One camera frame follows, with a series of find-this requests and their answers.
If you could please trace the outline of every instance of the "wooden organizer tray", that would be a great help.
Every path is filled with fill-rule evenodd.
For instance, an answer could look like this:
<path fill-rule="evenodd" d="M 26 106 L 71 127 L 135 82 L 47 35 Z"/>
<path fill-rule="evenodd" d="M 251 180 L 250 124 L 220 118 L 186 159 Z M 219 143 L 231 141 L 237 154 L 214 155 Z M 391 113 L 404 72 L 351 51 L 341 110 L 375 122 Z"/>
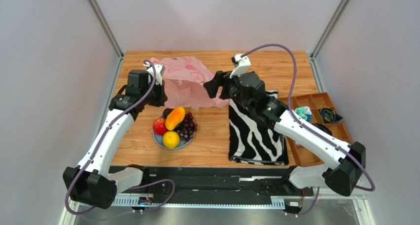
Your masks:
<path fill-rule="evenodd" d="M 279 100 L 287 104 L 287 98 L 281 98 Z M 321 108 L 333 108 L 338 113 L 328 93 L 315 93 L 295 96 L 291 99 L 291 105 L 293 109 L 308 106 L 309 108 L 311 108 L 312 111 L 312 124 L 324 124 L 329 130 L 331 130 L 335 138 L 342 141 L 346 141 L 349 144 L 353 143 L 350 139 L 349 134 L 347 133 L 343 122 L 334 124 L 323 122 L 321 114 L 319 113 L 319 110 Z M 315 154 L 313 154 L 311 151 L 309 151 L 302 145 L 296 145 L 293 139 L 286 137 L 286 141 L 296 160 L 296 165 L 308 167 L 324 163 L 321 159 L 319 159 L 319 157 L 317 157 Z"/>

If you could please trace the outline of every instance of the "white wall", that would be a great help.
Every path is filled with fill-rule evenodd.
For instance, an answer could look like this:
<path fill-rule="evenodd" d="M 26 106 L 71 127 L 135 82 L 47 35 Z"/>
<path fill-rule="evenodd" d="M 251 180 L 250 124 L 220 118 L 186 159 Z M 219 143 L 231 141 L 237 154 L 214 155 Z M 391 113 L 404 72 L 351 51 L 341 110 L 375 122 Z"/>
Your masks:
<path fill-rule="evenodd" d="M 57 224 L 117 58 L 86 0 L 0 0 L 0 224 Z"/>
<path fill-rule="evenodd" d="M 97 0 L 127 50 L 312 51 L 340 0 Z"/>
<path fill-rule="evenodd" d="M 377 185 L 376 224 L 419 224 L 419 0 L 352 0 L 318 65 Z"/>

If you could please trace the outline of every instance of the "pink plastic bag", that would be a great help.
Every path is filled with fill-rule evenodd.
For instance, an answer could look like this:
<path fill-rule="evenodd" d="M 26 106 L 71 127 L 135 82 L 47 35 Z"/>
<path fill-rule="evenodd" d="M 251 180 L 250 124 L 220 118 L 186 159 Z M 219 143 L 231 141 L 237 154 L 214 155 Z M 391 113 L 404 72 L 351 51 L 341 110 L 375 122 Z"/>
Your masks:
<path fill-rule="evenodd" d="M 151 61 L 165 66 L 163 80 L 168 97 L 165 107 L 222 108 L 229 103 L 228 99 L 219 99 L 220 93 L 214 99 L 209 97 L 203 83 L 212 80 L 214 74 L 197 58 L 183 56 L 164 58 L 160 61 L 152 58 Z"/>

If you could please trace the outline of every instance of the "black and white pouch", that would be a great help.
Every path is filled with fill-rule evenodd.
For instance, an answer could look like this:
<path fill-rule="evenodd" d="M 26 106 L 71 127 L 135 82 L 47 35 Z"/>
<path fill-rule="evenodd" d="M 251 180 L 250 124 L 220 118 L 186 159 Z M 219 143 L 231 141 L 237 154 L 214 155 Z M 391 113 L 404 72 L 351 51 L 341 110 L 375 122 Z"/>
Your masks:
<path fill-rule="evenodd" d="M 278 91 L 267 95 L 278 97 Z M 282 134 L 258 125 L 242 106 L 229 100 L 229 160 L 258 165 L 288 165 L 287 148 Z"/>

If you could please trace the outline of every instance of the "blue bowl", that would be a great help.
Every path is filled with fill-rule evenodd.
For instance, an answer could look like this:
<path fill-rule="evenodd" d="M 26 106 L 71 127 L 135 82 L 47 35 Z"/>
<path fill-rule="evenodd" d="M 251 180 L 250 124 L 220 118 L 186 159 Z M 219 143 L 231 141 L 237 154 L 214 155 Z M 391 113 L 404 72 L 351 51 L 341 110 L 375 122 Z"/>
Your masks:
<path fill-rule="evenodd" d="M 160 147 L 162 147 L 162 148 L 164 148 L 164 149 L 167 149 L 167 150 L 177 150 L 177 149 L 180 149 L 180 148 L 182 148 L 182 147 L 184 147 L 185 145 L 187 145 L 191 140 L 189 140 L 189 141 L 185 141 L 185 140 L 181 140 L 180 142 L 179 142 L 179 144 L 178 144 L 178 146 L 176 146 L 175 148 L 173 148 L 173 149 L 170 149 L 170 148 L 167 148 L 167 147 L 165 147 L 164 145 L 163 145 L 163 135 L 158 135 L 158 134 L 156 134 L 154 131 L 153 131 L 153 129 L 152 129 L 152 132 L 153 132 L 153 139 L 155 140 L 155 142 L 160 146 Z"/>

